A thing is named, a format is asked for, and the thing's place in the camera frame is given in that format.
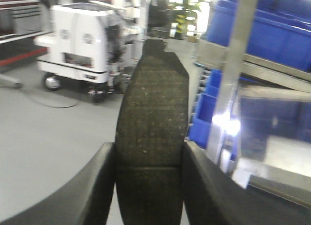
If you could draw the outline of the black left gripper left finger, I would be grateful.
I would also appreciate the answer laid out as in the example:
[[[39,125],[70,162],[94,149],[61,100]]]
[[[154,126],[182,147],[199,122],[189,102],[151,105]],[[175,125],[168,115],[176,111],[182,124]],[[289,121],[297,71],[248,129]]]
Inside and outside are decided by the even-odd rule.
[[[115,149],[105,143],[65,185],[3,225],[104,225],[114,191]]]

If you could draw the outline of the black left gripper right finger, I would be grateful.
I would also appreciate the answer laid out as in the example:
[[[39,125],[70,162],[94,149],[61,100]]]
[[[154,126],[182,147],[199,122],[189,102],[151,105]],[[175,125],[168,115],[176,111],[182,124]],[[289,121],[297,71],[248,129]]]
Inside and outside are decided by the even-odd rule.
[[[182,191],[191,225],[309,225],[311,193],[251,176],[241,187],[192,141],[184,143]]]

